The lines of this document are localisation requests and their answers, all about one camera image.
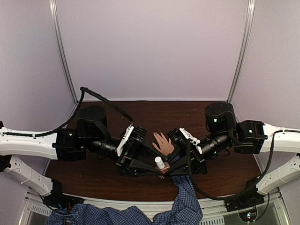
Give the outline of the pink nail polish bottle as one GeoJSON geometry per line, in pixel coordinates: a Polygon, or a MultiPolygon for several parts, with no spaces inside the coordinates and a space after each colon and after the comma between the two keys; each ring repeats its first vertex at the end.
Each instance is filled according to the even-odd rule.
{"type": "Polygon", "coordinates": [[[157,164],[156,169],[164,175],[170,169],[170,165],[167,162],[162,162],[157,164]]]}

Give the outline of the white nail polish cap brush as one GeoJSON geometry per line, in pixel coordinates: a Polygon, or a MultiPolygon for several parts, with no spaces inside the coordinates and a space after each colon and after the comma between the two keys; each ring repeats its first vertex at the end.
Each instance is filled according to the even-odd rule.
{"type": "Polygon", "coordinates": [[[154,160],[155,160],[155,163],[156,163],[156,165],[157,165],[157,167],[158,167],[159,169],[164,169],[165,164],[164,164],[164,162],[163,162],[163,160],[162,160],[161,157],[155,157],[154,160]]]}

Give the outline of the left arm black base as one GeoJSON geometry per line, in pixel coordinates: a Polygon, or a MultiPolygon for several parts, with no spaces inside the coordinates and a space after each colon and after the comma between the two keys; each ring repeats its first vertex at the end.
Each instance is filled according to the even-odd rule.
{"type": "Polygon", "coordinates": [[[62,195],[62,196],[54,196],[49,195],[43,198],[43,203],[47,206],[64,209],[64,208],[72,208],[76,204],[82,204],[84,199],[80,197],[70,196],[70,195],[62,195]]]}

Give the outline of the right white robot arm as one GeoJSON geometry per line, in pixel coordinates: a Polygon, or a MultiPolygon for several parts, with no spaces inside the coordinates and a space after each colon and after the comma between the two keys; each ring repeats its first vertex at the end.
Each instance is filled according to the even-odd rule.
{"type": "Polygon", "coordinates": [[[245,207],[256,202],[258,194],[265,195],[300,176],[298,129],[276,127],[255,120],[237,122],[233,105],[225,102],[208,105],[204,115],[209,136],[197,139],[182,127],[168,133],[177,147],[172,157],[176,157],[180,150],[185,156],[171,166],[166,176],[205,174],[206,160],[228,147],[240,154],[268,152],[269,159],[261,176],[235,194],[235,197],[241,196],[240,203],[245,207]]]}

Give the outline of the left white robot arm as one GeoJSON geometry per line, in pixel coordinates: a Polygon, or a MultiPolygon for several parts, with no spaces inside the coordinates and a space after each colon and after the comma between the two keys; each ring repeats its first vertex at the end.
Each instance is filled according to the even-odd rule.
{"type": "Polygon", "coordinates": [[[122,138],[114,138],[108,131],[106,116],[105,108],[91,105],[79,111],[74,129],[63,127],[38,133],[1,126],[1,172],[11,174],[44,198],[49,198],[57,208],[65,207],[68,202],[62,192],[62,184],[33,170],[19,158],[20,155],[74,162],[85,160],[89,150],[115,161],[121,175],[160,174],[155,167],[138,159],[140,156],[154,158],[157,165],[165,161],[162,153],[145,142],[146,130],[131,124],[122,138]]]}

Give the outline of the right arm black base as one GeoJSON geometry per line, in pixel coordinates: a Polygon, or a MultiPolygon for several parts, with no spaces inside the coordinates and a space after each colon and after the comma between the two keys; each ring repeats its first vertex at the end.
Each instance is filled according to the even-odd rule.
{"type": "Polygon", "coordinates": [[[264,196],[261,194],[245,194],[239,197],[226,199],[225,207],[227,212],[251,208],[264,203],[264,196]]]}

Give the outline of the mannequin hand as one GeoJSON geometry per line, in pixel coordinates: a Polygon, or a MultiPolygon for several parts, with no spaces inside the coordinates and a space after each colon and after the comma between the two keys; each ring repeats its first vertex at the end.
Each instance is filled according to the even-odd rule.
{"type": "Polygon", "coordinates": [[[156,142],[152,142],[153,147],[164,156],[170,157],[170,155],[175,150],[175,147],[172,145],[171,140],[167,139],[162,132],[153,132],[153,136],[156,140],[156,142]]]}

